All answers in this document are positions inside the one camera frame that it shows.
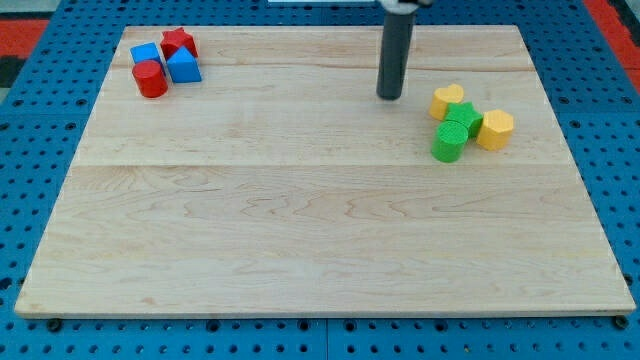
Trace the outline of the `silver robot tool mount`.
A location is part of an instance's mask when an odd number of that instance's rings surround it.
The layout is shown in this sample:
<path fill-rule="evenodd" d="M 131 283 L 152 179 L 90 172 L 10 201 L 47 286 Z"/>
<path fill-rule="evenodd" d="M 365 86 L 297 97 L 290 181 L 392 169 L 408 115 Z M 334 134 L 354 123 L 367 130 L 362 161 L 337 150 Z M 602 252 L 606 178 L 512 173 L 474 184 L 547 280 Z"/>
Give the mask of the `silver robot tool mount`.
<path fill-rule="evenodd" d="M 426 8 L 434 0 L 378 0 L 383 9 L 391 14 L 412 14 L 418 9 Z"/>

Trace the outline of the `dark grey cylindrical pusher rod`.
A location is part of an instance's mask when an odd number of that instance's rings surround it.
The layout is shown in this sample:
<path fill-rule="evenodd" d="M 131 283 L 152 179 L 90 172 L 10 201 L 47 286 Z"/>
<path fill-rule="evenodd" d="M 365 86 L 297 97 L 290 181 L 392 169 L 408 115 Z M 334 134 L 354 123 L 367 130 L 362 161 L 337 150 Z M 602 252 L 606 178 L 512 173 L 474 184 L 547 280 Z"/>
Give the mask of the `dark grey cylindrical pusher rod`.
<path fill-rule="evenodd" d="M 402 95 L 415 13 L 385 13 L 376 93 L 383 100 Z"/>

